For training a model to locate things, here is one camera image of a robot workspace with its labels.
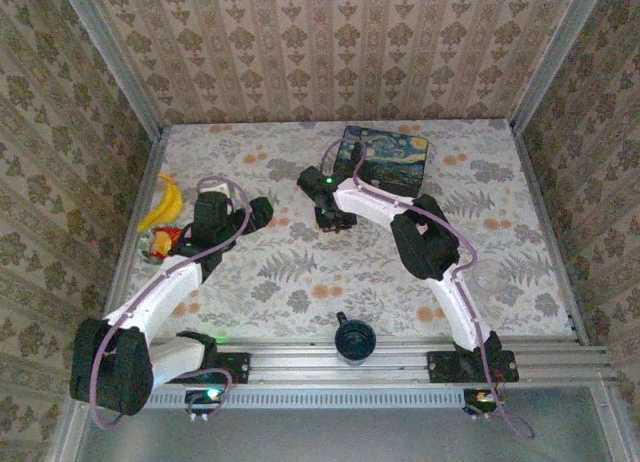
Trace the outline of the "starry night print tin box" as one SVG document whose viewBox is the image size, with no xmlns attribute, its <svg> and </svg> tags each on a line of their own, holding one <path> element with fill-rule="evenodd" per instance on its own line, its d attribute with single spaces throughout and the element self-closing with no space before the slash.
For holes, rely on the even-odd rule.
<svg viewBox="0 0 640 462">
<path fill-rule="evenodd" d="M 333 171 L 351 177 L 366 146 L 358 177 L 386 192 L 415 198 L 422 186 L 429 141 L 420 136 L 348 125 Z"/>
</svg>

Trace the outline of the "red yellow toy figure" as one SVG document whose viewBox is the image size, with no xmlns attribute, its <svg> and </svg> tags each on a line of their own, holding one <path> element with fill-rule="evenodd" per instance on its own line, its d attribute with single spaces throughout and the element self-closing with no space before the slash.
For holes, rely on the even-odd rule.
<svg viewBox="0 0 640 462">
<path fill-rule="evenodd" d="M 178 227 L 154 227 L 144 232 L 138 243 L 138 249 L 144 262 L 161 264 L 176 245 L 182 230 Z"/>
</svg>

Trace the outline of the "yellow banana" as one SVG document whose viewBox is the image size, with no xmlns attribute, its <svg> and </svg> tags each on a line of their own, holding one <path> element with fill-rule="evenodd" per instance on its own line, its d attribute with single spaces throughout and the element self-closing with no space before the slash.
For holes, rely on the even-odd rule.
<svg viewBox="0 0 640 462">
<path fill-rule="evenodd" d="M 166 183 L 166 189 L 159 204 L 138 223 L 136 227 L 138 233 L 172 223 L 182 211 L 183 197 L 175 179 L 166 173 L 160 173 L 158 177 Z"/>
</svg>

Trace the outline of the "floral fern print tablecloth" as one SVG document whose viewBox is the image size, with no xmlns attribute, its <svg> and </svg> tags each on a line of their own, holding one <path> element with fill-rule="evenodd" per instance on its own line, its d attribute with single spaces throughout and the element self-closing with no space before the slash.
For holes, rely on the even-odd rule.
<svg viewBox="0 0 640 462">
<path fill-rule="evenodd" d="M 422 191 L 473 245 L 464 275 L 485 321 L 501 338 L 570 339 L 568 299 L 539 223 L 519 154 L 503 120 L 381 122 L 427 147 Z M 193 217 L 196 185 L 209 175 L 238 183 L 273 205 L 270 224 L 241 237 L 220 266 L 166 319 L 159 336 L 329 340 L 336 315 L 369 323 L 382 337 L 448 337 L 429 287 L 401 263 L 392 234 L 360 220 L 325 233 L 297 186 L 309 166 L 330 170 L 341 122 L 182 125 L 169 130 L 161 169 L 178 183 Z"/>
</svg>

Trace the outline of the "small black controller board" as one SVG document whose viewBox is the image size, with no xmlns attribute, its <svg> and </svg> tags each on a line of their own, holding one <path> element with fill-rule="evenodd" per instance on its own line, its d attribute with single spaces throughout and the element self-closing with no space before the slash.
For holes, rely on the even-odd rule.
<svg viewBox="0 0 640 462">
<path fill-rule="evenodd" d="M 490 391 L 464 389 L 462 410 L 473 419 L 489 419 L 498 409 L 498 403 Z"/>
<path fill-rule="evenodd" d="M 215 415 L 224 402 L 225 391 L 218 388 L 188 390 L 185 395 L 186 412 L 192 422 L 207 421 Z"/>
</svg>

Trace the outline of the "grey metal sheet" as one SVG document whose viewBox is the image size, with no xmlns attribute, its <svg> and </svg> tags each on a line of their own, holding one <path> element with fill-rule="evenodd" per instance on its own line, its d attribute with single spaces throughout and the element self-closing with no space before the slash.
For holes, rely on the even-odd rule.
<svg viewBox="0 0 640 462">
<path fill-rule="evenodd" d="M 150 410 L 89 426 L 75 462 L 612 462 L 586 388 L 511 391 L 500 417 L 460 409 L 223 409 L 209 421 Z"/>
</svg>

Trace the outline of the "aluminium table side rail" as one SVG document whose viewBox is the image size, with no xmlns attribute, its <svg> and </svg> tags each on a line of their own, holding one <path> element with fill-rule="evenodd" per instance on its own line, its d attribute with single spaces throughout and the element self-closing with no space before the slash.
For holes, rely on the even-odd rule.
<svg viewBox="0 0 640 462">
<path fill-rule="evenodd" d="M 136 195 L 124 242 L 120 250 L 116 270 L 112 278 L 109 294 L 105 302 L 103 311 L 104 317 L 118 309 L 127 300 L 128 285 L 132 267 L 134 265 L 136 246 L 139 239 L 137 225 L 143 219 L 146 214 L 146 210 L 150 208 L 157 182 L 157 176 L 162 167 L 163 157 L 167 143 L 169 142 L 170 134 L 171 128 L 163 129 L 160 137 L 151 145 L 151 150 L 149 152 L 143 177 Z"/>
<path fill-rule="evenodd" d="M 513 139 L 520 159 L 522 172 L 526 178 L 528 189 L 532 198 L 532 203 L 539 220 L 541 231 L 544 235 L 547 248 L 549 250 L 549 258 L 552 263 L 552 268 L 554 269 L 554 273 L 558 280 L 560 292 L 565 303 L 567 318 L 571 323 L 576 340 L 581 345 L 590 346 L 592 345 L 592 340 L 586 330 L 583 318 L 581 316 L 580 308 L 576 301 L 573 288 L 571 286 L 571 281 L 569 279 L 562 254 L 555 237 L 543 194 L 539 187 L 536 173 L 527 152 L 524 139 L 521 134 L 514 134 Z"/>
</svg>

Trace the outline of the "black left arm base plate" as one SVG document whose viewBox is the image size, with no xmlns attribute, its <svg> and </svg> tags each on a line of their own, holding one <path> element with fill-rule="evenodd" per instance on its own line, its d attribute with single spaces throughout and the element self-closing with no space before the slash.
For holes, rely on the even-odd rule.
<svg viewBox="0 0 640 462">
<path fill-rule="evenodd" d="M 247 352 L 218 353 L 215 367 L 226 370 L 235 384 L 247 384 L 251 369 L 251 354 Z"/>
</svg>

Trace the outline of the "aluminium front mounting rail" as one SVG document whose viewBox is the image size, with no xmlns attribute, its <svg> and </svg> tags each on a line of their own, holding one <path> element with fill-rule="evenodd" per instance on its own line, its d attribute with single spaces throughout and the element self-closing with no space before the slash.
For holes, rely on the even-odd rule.
<svg viewBox="0 0 640 462">
<path fill-rule="evenodd" d="M 505 337 L 503 347 L 515 355 L 522 387 L 588 385 L 616 380 L 605 348 L 571 340 Z M 403 340 L 382 337 L 360 365 L 338 356 L 334 342 L 319 340 L 231 339 L 218 351 L 247 352 L 252 387 L 358 388 L 429 386 L 427 354 L 450 350 L 444 339 Z"/>
</svg>

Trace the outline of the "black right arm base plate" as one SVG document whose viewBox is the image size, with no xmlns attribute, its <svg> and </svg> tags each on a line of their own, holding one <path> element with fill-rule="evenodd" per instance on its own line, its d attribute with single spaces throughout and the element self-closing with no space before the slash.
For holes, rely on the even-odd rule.
<svg viewBox="0 0 640 462">
<path fill-rule="evenodd" d="M 512 351 L 487 353 L 487 365 L 494 382 L 518 382 L 519 372 Z M 427 353 L 427 369 L 432 383 L 484 383 L 487 381 L 479 350 L 435 351 Z"/>
</svg>

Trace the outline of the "aluminium corner frame post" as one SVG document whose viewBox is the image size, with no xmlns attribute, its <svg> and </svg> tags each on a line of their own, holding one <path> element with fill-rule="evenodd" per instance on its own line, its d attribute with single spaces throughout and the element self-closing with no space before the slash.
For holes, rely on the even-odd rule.
<svg viewBox="0 0 640 462">
<path fill-rule="evenodd" d="M 151 143 L 156 143 L 161 138 L 163 123 L 153 108 L 150 95 L 143 87 L 142 78 L 136 74 L 125 56 L 121 38 L 99 7 L 98 0 L 68 1 L 145 129 Z"/>
<path fill-rule="evenodd" d="M 597 2 L 570 0 L 509 120 L 515 136 L 524 131 L 535 114 Z"/>
</svg>

